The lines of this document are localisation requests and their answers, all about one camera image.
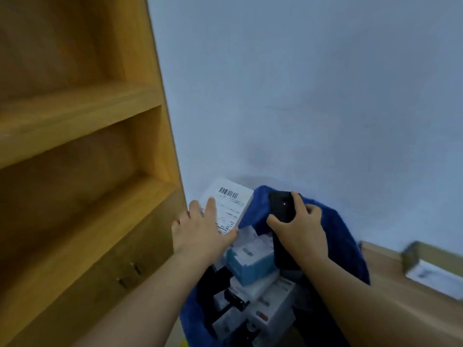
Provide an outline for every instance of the person's right hand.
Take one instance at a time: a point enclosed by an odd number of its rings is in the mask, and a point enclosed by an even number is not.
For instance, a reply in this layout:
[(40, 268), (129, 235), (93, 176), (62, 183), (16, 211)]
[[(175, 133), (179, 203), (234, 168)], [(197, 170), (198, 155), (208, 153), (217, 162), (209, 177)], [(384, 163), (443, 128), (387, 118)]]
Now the person's right hand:
[(304, 204), (297, 192), (291, 192), (296, 208), (296, 217), (290, 223), (279, 221), (270, 214), (267, 224), (277, 234), (281, 244), (300, 265), (304, 258), (324, 260), (328, 258), (327, 237), (321, 226), (321, 209)]

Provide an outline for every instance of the wooden cabinet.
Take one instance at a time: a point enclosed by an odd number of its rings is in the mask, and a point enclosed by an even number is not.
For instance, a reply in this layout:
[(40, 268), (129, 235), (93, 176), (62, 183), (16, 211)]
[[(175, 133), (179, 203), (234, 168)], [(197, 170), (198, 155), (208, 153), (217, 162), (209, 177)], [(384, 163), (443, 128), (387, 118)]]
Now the wooden cabinet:
[(0, 0), (0, 346), (68, 346), (185, 199), (145, 0)]

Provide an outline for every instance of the black smartphone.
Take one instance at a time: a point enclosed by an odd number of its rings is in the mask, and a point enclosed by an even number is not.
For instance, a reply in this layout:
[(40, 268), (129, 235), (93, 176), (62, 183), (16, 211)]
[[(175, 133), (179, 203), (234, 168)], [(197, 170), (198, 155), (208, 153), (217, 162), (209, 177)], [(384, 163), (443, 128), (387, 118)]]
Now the black smartphone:
[[(284, 223), (291, 222), (296, 216), (294, 199), (291, 192), (271, 191), (269, 192), (270, 213)], [(275, 265), (279, 269), (300, 270), (296, 261), (281, 244), (278, 236), (272, 231), (273, 249), (275, 252)]]

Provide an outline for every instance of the shelf compartment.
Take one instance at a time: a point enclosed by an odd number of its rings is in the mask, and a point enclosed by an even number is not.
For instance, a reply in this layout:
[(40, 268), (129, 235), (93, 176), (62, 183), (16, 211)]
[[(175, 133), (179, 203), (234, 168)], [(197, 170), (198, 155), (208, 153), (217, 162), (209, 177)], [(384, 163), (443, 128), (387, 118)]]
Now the shelf compartment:
[(0, 289), (0, 345), (8, 343), (179, 190), (153, 177), (133, 176), (61, 226), (60, 238), (9, 268)]
[(162, 104), (153, 86), (108, 81), (0, 102), (0, 168)]

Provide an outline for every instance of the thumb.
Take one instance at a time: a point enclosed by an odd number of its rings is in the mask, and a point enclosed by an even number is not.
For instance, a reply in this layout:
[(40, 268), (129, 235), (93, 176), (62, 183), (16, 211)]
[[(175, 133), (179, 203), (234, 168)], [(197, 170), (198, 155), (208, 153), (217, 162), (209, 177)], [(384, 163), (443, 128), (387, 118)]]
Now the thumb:
[(269, 227), (272, 228), (272, 230), (278, 235), (278, 233), (284, 228), (285, 223), (279, 221), (276, 219), (276, 216), (273, 214), (270, 214), (269, 217), (267, 218), (267, 224)]
[(231, 229), (228, 233), (224, 235), (224, 240), (226, 242), (227, 247), (232, 244), (233, 241), (236, 240), (236, 237), (238, 236), (238, 228), (234, 227)]

